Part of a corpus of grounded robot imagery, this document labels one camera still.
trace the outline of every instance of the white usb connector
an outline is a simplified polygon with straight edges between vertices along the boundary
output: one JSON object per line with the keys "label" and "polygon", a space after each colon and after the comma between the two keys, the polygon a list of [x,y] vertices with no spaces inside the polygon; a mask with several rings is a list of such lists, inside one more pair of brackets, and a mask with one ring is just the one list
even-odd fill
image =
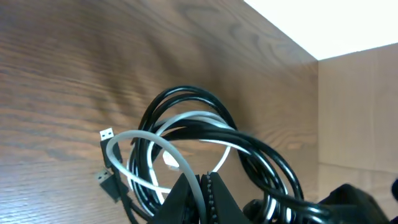
{"label": "white usb connector", "polygon": [[114,136],[112,128],[102,130],[99,132],[99,134],[101,135],[101,141],[113,138],[113,136]]}

